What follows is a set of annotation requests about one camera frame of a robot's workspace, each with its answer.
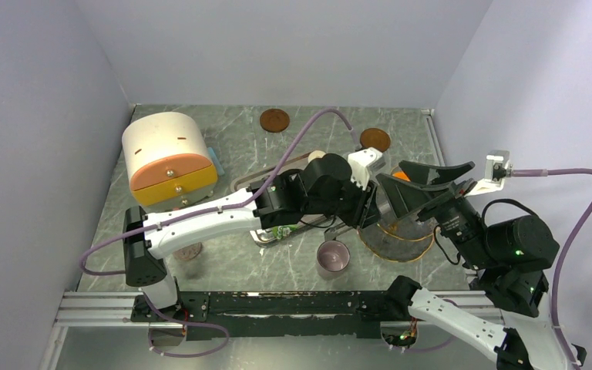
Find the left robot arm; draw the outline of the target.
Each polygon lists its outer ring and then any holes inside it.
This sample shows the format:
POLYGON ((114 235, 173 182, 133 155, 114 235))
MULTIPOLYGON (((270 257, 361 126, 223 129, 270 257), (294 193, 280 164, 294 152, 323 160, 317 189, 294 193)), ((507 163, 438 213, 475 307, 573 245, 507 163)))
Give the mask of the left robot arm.
POLYGON ((142 290, 161 319, 173 320, 183 299, 167 256, 228 234, 297 224, 308 215, 333 217, 355 229, 376 224, 381 214, 372 174, 383 164, 382 152, 374 148, 347 157, 327 153, 303 169, 274 170, 264 182, 195 207, 151 214, 130 208, 123 242, 125 282, 142 290))

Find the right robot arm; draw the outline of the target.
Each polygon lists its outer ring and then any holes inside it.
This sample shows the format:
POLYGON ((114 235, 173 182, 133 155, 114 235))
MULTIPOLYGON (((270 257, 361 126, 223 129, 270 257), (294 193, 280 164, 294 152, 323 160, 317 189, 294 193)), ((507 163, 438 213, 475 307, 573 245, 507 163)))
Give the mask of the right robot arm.
POLYGON ((471 196, 498 190, 511 175, 504 162, 494 163, 482 180, 468 177, 473 163, 427 166, 403 161, 404 178, 377 176, 398 219, 434 220, 481 291, 501 310, 495 325, 447 304, 411 278, 399 276, 388 288, 385 310, 395 319, 407 315, 433 324, 471 345, 498 369, 579 369, 586 351, 562 334, 554 281, 545 270, 558 268, 560 246, 548 225, 530 208, 523 215, 487 224, 471 196))

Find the orange donut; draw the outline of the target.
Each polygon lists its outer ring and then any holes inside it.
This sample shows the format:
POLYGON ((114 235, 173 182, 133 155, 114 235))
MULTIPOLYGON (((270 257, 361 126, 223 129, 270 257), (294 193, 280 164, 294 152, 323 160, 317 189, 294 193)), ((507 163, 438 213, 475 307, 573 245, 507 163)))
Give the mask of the orange donut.
POLYGON ((402 171, 394 172, 392 175, 400 180, 404 180, 404 181, 408 181, 408 182, 410 181, 410 178, 402 171))

